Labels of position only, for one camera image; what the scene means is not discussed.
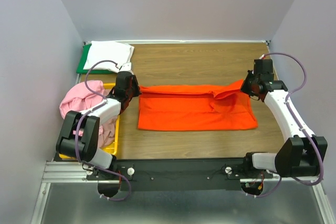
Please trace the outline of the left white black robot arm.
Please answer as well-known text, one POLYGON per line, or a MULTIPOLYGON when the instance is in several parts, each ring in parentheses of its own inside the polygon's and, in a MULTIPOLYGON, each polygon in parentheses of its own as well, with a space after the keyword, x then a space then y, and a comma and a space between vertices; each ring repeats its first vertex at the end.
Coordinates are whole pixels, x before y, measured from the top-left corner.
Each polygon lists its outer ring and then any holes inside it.
POLYGON ((56 152, 76 158, 80 162, 98 168, 104 179, 116 175, 116 157, 98 147, 99 127, 109 119, 119 116, 134 97, 141 94, 136 76, 132 71, 120 71, 115 86, 107 97, 93 108, 69 111, 64 119, 56 144, 56 152))

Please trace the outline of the orange t-shirt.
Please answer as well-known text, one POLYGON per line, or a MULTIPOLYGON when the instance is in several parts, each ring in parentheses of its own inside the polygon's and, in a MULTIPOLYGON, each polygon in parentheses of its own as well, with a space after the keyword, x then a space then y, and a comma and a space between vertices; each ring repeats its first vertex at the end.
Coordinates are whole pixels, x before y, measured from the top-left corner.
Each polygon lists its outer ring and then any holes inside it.
POLYGON ((242 80, 226 86, 141 87, 138 128, 149 131, 252 130, 258 122, 242 80))

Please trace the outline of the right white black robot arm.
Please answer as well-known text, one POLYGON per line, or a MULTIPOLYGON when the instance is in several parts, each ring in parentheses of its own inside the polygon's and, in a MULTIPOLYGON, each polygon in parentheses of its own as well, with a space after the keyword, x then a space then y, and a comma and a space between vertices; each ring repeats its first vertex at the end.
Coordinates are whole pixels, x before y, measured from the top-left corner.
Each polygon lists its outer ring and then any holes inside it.
POLYGON ((275 80, 272 60, 256 59, 240 90, 250 97, 257 97, 270 109, 285 141, 278 153, 247 153, 241 165, 242 173, 252 178, 260 170, 268 170, 281 177, 316 176, 321 180, 327 140, 316 136, 305 124, 291 102, 285 83, 275 80))

